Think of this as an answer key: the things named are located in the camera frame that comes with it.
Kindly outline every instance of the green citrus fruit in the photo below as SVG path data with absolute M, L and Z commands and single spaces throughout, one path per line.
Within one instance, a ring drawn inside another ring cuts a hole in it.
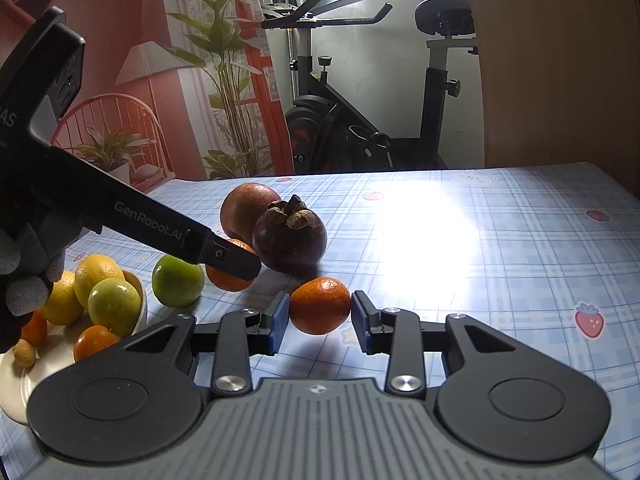
M 151 285 L 164 306 L 181 308 L 196 301 L 204 288 L 204 271 L 175 256 L 165 254 L 156 263 Z
M 131 335 L 142 309 L 136 288 L 126 280 L 107 278 L 94 286 L 89 294 L 89 317 L 118 337 Z

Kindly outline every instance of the white pot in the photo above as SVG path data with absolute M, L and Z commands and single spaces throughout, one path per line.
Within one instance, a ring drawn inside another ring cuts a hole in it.
M 109 172 L 110 175 L 114 176 L 118 180 L 124 182 L 128 186 L 131 185 L 131 180 L 129 177 L 129 165 L 123 164 L 122 166 L 118 166 L 115 170 L 111 170 Z

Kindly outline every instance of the wooden door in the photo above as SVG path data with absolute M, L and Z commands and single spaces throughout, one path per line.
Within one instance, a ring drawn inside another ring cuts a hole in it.
M 470 0 L 488 167 L 590 161 L 629 190 L 640 168 L 636 0 Z

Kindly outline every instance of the tablecloth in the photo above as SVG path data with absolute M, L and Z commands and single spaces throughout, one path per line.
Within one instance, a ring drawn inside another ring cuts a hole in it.
M 598 381 L 612 419 L 595 458 L 621 480 L 640 476 L 640 202 L 603 171 L 581 163 L 254 180 L 283 198 L 299 195 L 320 216 L 328 232 L 321 273 L 364 290 L 378 308 L 439 322 L 463 312 Z M 223 235 L 220 206 L 240 182 L 175 180 L 150 195 Z M 92 253 L 140 277 L 149 325 L 174 312 L 150 285 L 158 251 L 105 229 L 72 245 L 66 268 Z M 207 282 L 190 310 L 198 322 L 215 322 L 230 310 L 263 308 L 299 284 L 263 268 L 242 292 Z M 576 321 L 590 306 L 600 333 Z M 197 383 L 208 384 L 212 360 L 201 356 Z M 430 386 L 441 384 L 439 354 L 424 361 Z M 360 352 L 349 320 L 325 336 L 290 325 L 279 355 L 252 358 L 252 377 L 254 384 L 262 377 L 382 383 L 387 362 Z M 4 415 L 0 456 L 12 480 L 39 460 L 28 430 Z

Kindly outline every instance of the fruit bowl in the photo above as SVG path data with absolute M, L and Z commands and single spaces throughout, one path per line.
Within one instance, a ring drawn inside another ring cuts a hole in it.
M 132 332 L 135 334 L 146 326 L 146 291 L 135 274 L 125 269 L 122 272 L 142 298 L 140 316 Z M 0 408 L 11 420 L 27 425 L 27 401 L 32 391 L 40 381 L 74 363 L 74 344 L 79 335 L 91 325 L 86 313 L 68 326 L 49 324 L 47 340 L 38 348 L 38 359 L 31 368 L 15 365 L 11 351 L 0 356 Z

